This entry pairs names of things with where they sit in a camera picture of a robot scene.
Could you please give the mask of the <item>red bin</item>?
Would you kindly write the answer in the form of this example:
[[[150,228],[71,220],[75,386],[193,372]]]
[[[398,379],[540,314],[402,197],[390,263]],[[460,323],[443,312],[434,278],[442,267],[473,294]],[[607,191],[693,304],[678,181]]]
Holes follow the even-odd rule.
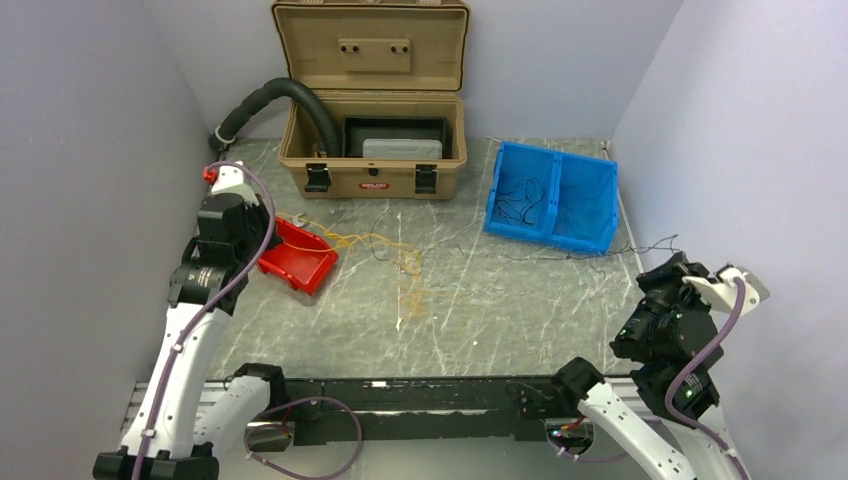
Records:
[[[338,261],[338,252],[323,237],[281,217],[276,218],[276,234],[281,242],[263,253],[259,270],[292,290],[315,294]]]

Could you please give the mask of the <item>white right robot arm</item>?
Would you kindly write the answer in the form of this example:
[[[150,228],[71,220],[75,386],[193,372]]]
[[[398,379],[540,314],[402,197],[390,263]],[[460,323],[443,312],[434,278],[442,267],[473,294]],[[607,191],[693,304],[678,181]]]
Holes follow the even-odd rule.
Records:
[[[643,272],[644,296],[610,343],[639,364],[629,377],[650,413],[674,436],[671,445],[634,412],[610,381],[576,357],[551,380],[549,403],[605,431],[652,479],[747,479],[709,374],[738,320],[770,296],[749,270],[710,272],[684,252]]]

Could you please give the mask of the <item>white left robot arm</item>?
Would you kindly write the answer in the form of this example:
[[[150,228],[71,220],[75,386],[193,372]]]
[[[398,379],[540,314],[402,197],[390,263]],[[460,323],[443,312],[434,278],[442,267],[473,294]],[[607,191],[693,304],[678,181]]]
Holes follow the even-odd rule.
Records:
[[[115,451],[94,462],[96,479],[215,479],[223,436],[195,422],[212,354],[248,273],[279,239],[274,210],[258,195],[206,197],[198,232],[171,274],[165,334],[140,408]]]

